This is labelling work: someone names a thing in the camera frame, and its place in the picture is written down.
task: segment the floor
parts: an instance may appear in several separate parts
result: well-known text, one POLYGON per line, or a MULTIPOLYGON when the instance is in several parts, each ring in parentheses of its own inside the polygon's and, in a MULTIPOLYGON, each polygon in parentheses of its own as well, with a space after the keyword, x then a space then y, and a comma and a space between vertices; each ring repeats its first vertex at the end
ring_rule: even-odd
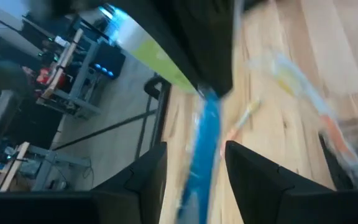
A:
MULTIPOLYGON (((125 119, 145 113, 147 103, 150 110, 157 108, 157 100, 149 99, 143 90, 145 82, 154 76, 154 72, 127 55, 120 76, 108 81, 103 88, 98 106, 102 113, 88 120, 64 116, 52 147, 87 136, 95 131, 117 124, 125 119)), ((60 149, 73 156, 89 157, 93 174, 89 170, 62 169, 75 190, 89 190, 128 166, 131 162, 149 150, 155 115, 145 119, 143 140, 140 132, 144 119, 138 119, 118 128, 106 131, 92 138, 60 149)))

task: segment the blue object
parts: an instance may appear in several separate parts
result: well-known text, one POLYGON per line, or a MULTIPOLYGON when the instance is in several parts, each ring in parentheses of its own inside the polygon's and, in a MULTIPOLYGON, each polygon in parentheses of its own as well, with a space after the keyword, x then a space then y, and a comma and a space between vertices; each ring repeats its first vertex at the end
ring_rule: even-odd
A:
POLYGON ((206 95, 205 100, 204 110, 200 116, 193 160, 183 190, 181 208, 177 214, 177 223, 206 224, 207 222, 209 190, 221 125, 218 96, 210 92, 206 95))

